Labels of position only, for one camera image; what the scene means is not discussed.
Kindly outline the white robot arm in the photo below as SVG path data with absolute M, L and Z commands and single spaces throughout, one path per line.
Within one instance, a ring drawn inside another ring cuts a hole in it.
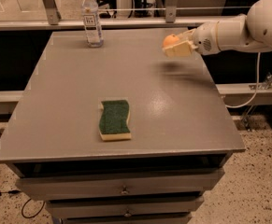
M 167 57 L 188 57 L 194 51 L 212 55 L 225 50 L 272 51 L 272 0 L 257 1 L 247 15 L 205 22 L 178 35 L 168 35 L 163 41 Z

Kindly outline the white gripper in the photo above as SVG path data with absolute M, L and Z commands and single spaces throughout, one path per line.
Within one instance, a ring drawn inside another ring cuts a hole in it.
M 202 55 L 217 54 L 220 51 L 217 43 L 217 22 L 206 22 L 197 29 L 178 34 L 177 38 L 185 41 L 163 48 L 165 56 L 188 57 L 195 50 Z

